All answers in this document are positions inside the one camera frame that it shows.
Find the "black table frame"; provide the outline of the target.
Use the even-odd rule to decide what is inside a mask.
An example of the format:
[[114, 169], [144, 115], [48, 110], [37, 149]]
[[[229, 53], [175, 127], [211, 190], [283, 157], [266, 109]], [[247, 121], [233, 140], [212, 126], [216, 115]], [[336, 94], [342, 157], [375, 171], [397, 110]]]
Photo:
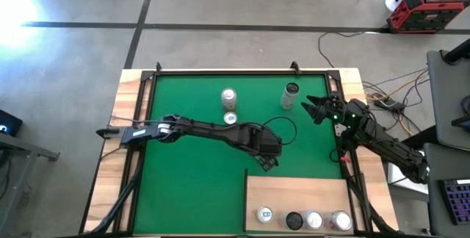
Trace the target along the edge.
[[[120, 75], [120, 81], [115, 94], [115, 102], [109, 119], [110, 126], [125, 126], [136, 118], [143, 120], [150, 116], [150, 105], [154, 99], [153, 91], [157, 86], [160, 76], [184, 75], [191, 76], [215, 76], [228, 74], [233, 76], [253, 75], [261, 76], [281, 75], [286, 73], [291, 76], [306, 76], [318, 73], [316, 68], [295, 69], [290, 68], [209, 68], [209, 69], [124, 69]], [[356, 98], [366, 101], [361, 76], [357, 68], [323, 69], [327, 75], [327, 85], [334, 90], [342, 91], [346, 100]], [[382, 161], [377, 154], [369, 149], [360, 147], [356, 151], [358, 166], [364, 174], [366, 191], [369, 201], [377, 213], [393, 229], [398, 229], [397, 216], [391, 200], [388, 188], [386, 172]], [[119, 150], [110, 161], [101, 161], [97, 164], [92, 189], [88, 198], [79, 229], [80, 234], [85, 234], [97, 227], [104, 215], [112, 208], [120, 192], [135, 171], [140, 154]]]

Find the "white red Spindrift can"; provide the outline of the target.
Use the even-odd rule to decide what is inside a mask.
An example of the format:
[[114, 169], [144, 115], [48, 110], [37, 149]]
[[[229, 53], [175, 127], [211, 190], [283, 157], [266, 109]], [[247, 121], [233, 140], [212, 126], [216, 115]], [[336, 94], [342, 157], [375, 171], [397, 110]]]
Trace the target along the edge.
[[232, 88], [225, 88], [221, 92], [221, 101], [223, 104], [223, 109], [226, 112], [233, 112], [236, 109], [236, 92]]
[[318, 211], [307, 211], [303, 218], [304, 226], [309, 230], [320, 230], [324, 225], [323, 216]]

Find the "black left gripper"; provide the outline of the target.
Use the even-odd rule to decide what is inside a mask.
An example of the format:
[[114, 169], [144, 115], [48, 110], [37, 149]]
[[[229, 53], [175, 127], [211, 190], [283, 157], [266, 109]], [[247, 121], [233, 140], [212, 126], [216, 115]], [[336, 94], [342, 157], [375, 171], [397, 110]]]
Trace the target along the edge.
[[242, 123], [234, 146], [256, 156], [256, 161], [263, 170], [279, 166], [278, 159], [271, 156], [282, 154], [282, 139], [271, 128], [258, 123]]

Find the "black rig pole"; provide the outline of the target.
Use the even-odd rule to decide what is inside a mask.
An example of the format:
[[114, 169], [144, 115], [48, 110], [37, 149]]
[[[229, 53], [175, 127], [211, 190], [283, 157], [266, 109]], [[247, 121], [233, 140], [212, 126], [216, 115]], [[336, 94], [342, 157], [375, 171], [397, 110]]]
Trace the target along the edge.
[[462, 59], [470, 60], [470, 38], [451, 51], [440, 50], [440, 54], [448, 65], [457, 65]]

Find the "white Celsius can black lid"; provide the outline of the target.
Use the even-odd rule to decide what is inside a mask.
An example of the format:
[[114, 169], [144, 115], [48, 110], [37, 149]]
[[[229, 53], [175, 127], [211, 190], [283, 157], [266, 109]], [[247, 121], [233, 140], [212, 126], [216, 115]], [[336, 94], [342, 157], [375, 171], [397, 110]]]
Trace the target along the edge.
[[287, 212], [282, 223], [290, 231], [298, 231], [303, 227], [303, 217], [298, 212]]
[[294, 106], [299, 91], [300, 88], [296, 83], [288, 83], [283, 91], [283, 95], [281, 98], [281, 107], [283, 109], [291, 109]]

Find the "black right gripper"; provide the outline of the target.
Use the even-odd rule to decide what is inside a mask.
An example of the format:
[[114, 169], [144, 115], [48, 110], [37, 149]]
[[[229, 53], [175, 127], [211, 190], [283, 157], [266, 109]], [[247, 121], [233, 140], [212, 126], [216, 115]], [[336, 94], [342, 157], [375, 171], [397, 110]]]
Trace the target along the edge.
[[301, 105], [315, 124], [321, 124], [326, 116], [335, 124], [347, 124], [347, 104], [339, 95], [327, 97], [307, 95], [306, 98], [312, 104], [302, 103]]

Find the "black power strip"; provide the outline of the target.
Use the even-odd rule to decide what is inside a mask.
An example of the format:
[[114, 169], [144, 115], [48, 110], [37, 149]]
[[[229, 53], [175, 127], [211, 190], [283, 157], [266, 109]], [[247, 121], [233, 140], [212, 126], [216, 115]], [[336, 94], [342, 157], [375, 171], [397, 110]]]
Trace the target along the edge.
[[379, 101], [379, 105], [387, 110], [390, 111], [401, 111], [405, 108], [405, 105], [403, 103], [400, 103], [398, 101], [393, 100], [392, 98], [387, 98], [384, 100]]

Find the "red toolbox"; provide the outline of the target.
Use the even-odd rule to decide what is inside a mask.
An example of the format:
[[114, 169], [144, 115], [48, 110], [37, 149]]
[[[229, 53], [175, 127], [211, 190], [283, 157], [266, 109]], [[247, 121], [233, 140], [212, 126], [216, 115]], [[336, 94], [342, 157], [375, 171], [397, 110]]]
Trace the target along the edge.
[[387, 23], [394, 34], [436, 33], [468, 6], [470, 0], [402, 0]]

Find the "black backlit keyboard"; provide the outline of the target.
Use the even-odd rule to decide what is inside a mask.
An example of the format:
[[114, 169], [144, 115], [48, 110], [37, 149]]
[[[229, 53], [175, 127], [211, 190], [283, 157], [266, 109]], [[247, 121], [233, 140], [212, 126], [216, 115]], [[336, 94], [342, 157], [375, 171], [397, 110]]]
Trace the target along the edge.
[[470, 225], [470, 178], [438, 180], [438, 185], [452, 223]]

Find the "black device with light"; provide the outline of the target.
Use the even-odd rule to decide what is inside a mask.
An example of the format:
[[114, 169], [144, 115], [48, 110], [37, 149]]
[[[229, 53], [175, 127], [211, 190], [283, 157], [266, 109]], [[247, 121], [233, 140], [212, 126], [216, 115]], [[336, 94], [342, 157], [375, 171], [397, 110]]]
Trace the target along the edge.
[[23, 121], [20, 118], [0, 109], [0, 132], [15, 137], [22, 124]]

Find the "silver Diet Coke can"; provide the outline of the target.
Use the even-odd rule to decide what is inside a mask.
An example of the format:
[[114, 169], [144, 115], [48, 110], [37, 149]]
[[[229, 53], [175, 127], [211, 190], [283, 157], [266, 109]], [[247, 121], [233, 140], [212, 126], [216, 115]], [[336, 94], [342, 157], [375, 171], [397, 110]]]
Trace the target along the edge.
[[334, 231], [349, 231], [352, 228], [353, 220], [345, 211], [334, 211], [328, 216], [328, 226]]

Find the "grey desk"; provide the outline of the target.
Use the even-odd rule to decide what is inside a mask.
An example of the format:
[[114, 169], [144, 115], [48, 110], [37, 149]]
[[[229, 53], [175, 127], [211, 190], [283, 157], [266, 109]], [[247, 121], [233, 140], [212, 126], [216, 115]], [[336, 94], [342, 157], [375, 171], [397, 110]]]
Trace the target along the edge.
[[470, 238], [470, 225], [455, 226], [445, 207], [438, 180], [470, 179], [470, 151], [424, 144], [430, 168], [428, 176], [428, 212], [431, 234], [443, 238]]
[[440, 52], [429, 51], [427, 66], [437, 140], [442, 145], [470, 151], [470, 132], [452, 125], [453, 120], [463, 117], [460, 103], [470, 95], [470, 59], [449, 65]]

